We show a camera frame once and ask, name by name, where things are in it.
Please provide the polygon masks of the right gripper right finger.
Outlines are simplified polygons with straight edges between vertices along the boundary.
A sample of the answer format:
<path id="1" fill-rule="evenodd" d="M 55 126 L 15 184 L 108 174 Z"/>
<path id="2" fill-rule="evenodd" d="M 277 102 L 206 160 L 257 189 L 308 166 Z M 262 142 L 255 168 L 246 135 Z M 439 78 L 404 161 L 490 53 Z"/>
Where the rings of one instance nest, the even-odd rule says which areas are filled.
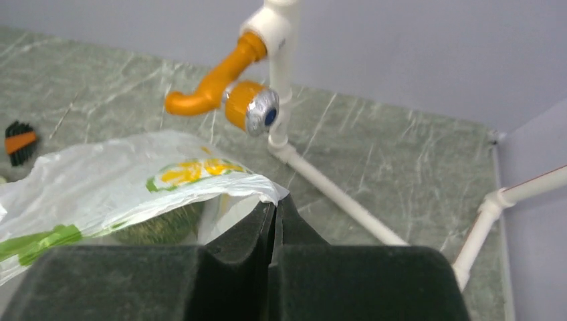
<path id="1" fill-rule="evenodd" d="M 332 245 L 291 197 L 274 213 L 269 320 L 468 320 L 453 270 L 424 246 Z"/>

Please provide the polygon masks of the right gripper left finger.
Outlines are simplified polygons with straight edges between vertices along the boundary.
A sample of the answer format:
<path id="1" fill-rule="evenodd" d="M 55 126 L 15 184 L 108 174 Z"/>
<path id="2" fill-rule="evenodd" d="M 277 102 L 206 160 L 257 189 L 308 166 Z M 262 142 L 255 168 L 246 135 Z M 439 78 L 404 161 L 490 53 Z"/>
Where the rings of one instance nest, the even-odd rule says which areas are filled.
<path id="1" fill-rule="evenodd" d="M 75 245 L 45 252 L 2 320 L 261 320 L 275 207 L 207 245 Z"/>

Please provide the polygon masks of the white plastic bag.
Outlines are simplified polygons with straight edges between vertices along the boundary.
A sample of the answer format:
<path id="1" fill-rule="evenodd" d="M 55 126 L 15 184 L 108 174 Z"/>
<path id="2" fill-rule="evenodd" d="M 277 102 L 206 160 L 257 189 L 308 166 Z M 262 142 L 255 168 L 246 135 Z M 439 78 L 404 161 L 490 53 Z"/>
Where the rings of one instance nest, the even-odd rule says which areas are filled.
<path id="1" fill-rule="evenodd" d="M 258 202 L 288 191 L 212 144 L 173 130 L 79 144 L 40 156 L 1 185 L 1 282 L 46 250 L 95 239 L 205 202 L 198 244 L 226 232 Z"/>

